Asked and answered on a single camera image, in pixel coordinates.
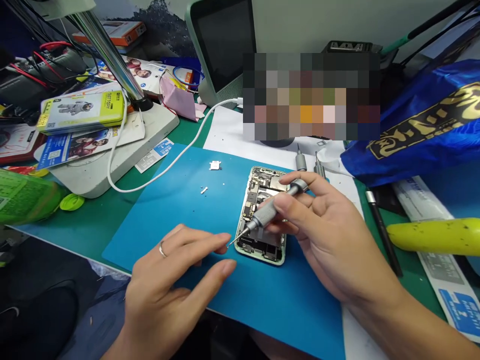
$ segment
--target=screen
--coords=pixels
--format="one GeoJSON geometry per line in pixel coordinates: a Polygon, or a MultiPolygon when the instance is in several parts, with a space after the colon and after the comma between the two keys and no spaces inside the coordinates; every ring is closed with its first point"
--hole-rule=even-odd
{"type": "Polygon", "coordinates": [[[256,52],[252,21],[246,0],[198,19],[198,40],[216,92],[242,74],[244,53],[256,52]]]}

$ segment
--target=yellow handle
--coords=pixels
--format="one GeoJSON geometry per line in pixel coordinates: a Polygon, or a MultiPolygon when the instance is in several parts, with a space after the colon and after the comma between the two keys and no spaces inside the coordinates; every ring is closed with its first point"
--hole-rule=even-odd
{"type": "Polygon", "coordinates": [[[409,222],[387,226],[392,243],[406,251],[480,256],[480,219],[409,222]]]}

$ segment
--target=desk surface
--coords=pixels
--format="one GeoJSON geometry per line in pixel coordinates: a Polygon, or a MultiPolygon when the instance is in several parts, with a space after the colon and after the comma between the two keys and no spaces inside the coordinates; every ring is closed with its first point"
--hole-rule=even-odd
{"type": "MultiPolygon", "coordinates": [[[[194,146],[203,147],[211,127],[212,118],[213,115],[206,119],[207,123],[194,146]]],[[[174,143],[187,145],[192,138],[195,137],[199,125],[199,123],[181,119],[180,125],[168,135],[168,138],[174,143]]],[[[142,185],[152,178],[160,166],[161,161],[143,174],[140,174],[136,168],[132,168],[116,183],[117,186],[121,189],[132,189],[142,185]]],[[[368,207],[367,199],[365,198],[366,188],[357,180],[355,180],[355,183],[360,194],[365,222],[385,255],[385,250],[368,207]]],[[[141,192],[140,190],[123,194],[109,189],[99,198],[87,199],[85,204],[76,211],[57,211],[47,220],[36,224],[17,226],[16,228],[35,238],[44,240],[82,257],[128,272],[114,263],[103,259],[102,252],[109,244],[133,204],[139,198],[141,192]]],[[[387,225],[408,221],[407,218],[394,213],[383,210],[380,211],[387,225]]],[[[142,229],[140,227],[138,233],[139,236],[141,236],[142,229]]],[[[444,312],[430,286],[417,254],[415,252],[402,251],[398,248],[395,250],[404,273],[403,278],[400,279],[402,285],[422,304],[445,320],[444,312]]]]}

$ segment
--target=green plastic bottle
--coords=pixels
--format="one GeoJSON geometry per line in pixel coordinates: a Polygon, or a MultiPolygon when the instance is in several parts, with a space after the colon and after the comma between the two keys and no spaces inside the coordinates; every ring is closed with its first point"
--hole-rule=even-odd
{"type": "Polygon", "coordinates": [[[0,169],[0,224],[22,225],[46,219],[67,190],[54,181],[0,169]]]}

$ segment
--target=smartphone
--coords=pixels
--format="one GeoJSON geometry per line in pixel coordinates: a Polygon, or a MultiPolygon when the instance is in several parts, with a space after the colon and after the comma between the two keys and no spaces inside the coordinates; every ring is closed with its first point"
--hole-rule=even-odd
{"type": "MultiPolygon", "coordinates": [[[[252,167],[235,236],[245,229],[262,202],[290,188],[289,185],[280,184],[282,175],[285,175],[285,172],[259,166],[252,167]]],[[[280,266],[285,262],[286,242],[285,234],[274,234],[263,228],[257,228],[248,236],[239,238],[235,242],[235,250],[242,255],[280,266]]]]}

